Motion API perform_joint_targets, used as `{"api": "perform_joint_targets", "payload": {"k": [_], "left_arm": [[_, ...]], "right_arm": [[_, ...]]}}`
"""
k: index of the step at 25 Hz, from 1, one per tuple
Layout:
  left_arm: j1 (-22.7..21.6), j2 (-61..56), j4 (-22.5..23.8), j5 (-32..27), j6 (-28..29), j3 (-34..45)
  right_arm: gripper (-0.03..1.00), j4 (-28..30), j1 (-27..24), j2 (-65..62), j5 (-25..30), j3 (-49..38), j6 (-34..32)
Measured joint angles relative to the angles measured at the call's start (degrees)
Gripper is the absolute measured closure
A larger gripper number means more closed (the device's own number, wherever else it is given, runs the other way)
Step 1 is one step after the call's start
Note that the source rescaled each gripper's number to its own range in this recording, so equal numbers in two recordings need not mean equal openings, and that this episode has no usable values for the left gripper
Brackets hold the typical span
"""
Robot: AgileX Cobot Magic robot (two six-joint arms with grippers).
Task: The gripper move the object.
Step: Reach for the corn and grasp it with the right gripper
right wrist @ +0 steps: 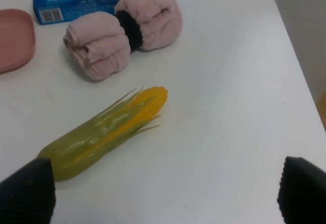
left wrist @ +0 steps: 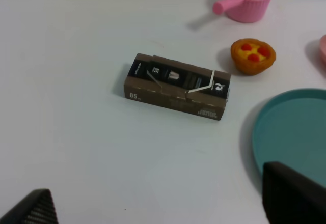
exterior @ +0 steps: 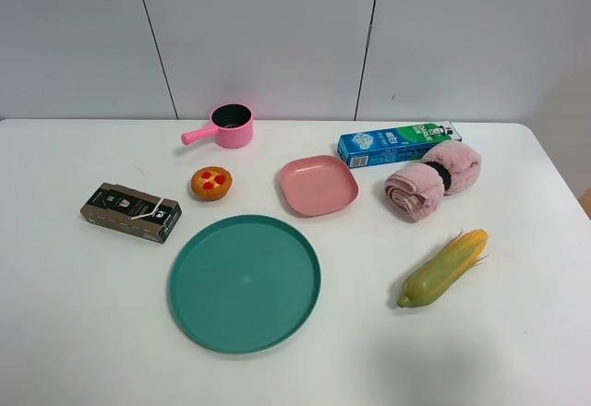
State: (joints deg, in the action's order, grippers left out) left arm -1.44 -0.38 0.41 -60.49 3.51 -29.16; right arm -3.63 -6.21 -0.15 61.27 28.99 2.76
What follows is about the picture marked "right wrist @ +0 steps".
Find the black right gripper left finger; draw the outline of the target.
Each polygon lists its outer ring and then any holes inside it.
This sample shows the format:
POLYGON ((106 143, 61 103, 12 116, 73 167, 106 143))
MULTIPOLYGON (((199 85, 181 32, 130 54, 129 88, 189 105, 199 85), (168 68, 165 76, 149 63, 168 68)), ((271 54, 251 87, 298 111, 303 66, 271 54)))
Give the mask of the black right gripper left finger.
POLYGON ((50 160, 32 160, 1 182, 1 223, 50 223, 55 191, 50 160))

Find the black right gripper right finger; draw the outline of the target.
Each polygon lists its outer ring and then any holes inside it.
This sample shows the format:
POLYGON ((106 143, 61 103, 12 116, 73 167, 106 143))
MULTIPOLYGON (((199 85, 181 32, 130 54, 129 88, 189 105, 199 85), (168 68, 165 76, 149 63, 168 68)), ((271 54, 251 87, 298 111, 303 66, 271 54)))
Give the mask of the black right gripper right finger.
POLYGON ((325 223, 325 171, 302 157, 287 156, 277 202, 287 224, 325 223))

